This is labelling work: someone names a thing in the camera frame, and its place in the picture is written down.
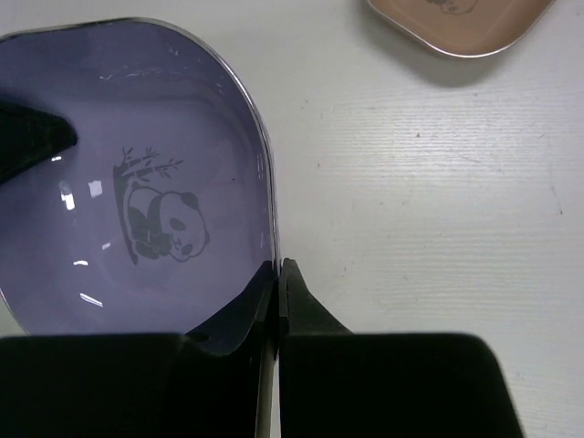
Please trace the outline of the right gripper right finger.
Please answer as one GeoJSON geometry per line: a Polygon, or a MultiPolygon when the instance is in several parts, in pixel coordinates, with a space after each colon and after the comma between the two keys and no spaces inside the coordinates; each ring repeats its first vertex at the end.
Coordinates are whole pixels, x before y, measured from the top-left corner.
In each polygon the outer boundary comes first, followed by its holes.
{"type": "Polygon", "coordinates": [[[461,333],[356,334],[309,292],[296,261],[278,285],[285,437],[519,437],[493,351],[461,333]]]}

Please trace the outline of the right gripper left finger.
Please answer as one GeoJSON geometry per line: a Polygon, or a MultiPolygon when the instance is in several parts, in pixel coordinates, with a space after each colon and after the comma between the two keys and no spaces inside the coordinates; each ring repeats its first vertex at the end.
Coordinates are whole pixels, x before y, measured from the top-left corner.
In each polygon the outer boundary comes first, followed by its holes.
{"type": "Polygon", "coordinates": [[[190,332],[1,341],[4,437],[267,437],[273,292],[262,264],[190,332]]]}

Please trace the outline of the purple square plate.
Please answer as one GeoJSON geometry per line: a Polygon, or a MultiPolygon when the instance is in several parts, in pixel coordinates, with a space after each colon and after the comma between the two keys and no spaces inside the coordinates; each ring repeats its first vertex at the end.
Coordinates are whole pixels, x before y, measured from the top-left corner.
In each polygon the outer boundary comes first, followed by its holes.
{"type": "Polygon", "coordinates": [[[178,28],[121,19],[4,37],[1,95],[78,135],[1,187],[1,295],[20,328],[237,349],[277,237],[266,132],[233,70],[178,28]]]}

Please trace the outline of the brown square panda plate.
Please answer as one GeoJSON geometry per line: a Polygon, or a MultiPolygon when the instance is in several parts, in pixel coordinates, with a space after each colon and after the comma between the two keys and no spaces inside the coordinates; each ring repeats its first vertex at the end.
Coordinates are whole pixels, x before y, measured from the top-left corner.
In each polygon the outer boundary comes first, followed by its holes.
{"type": "Polygon", "coordinates": [[[548,0],[371,0],[370,9],[414,41],[447,57],[481,58],[519,41],[553,5],[548,0]]]}

